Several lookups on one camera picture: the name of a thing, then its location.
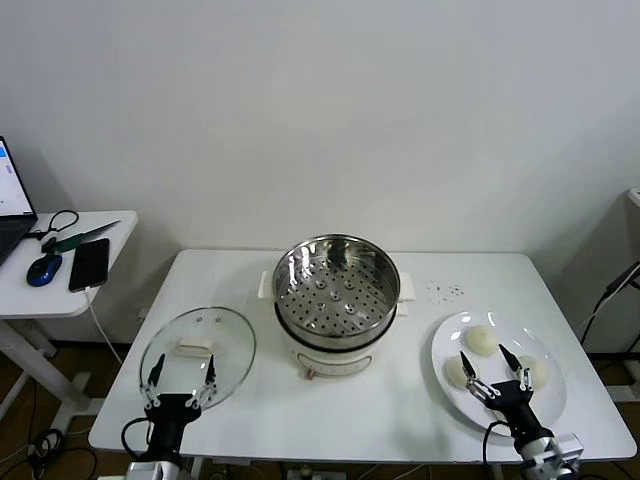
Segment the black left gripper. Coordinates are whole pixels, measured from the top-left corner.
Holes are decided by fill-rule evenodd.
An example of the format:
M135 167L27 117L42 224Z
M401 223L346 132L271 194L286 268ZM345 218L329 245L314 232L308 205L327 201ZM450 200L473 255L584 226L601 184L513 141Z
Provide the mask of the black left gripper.
M158 396L157 385L164 360L165 354L161 354L147 380L141 384L146 418L153 425L148 454L178 454L186 426L200 418L201 409L211 408L217 395L215 355L211 354L204 383L191 396L178 393Z

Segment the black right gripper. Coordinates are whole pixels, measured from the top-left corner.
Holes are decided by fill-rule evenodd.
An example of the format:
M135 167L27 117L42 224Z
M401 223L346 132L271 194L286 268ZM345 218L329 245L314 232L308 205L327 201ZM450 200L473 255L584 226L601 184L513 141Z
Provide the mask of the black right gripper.
M494 383L492 386L486 384L477 376L470 360L461 351L466 388L476 399L487 400L486 406L504 417L515 443L531 443L540 438L552 438L553 432L540 423L529 404L533 396L530 369L525 368L518 357L503 344L499 344L499 349L514 379Z

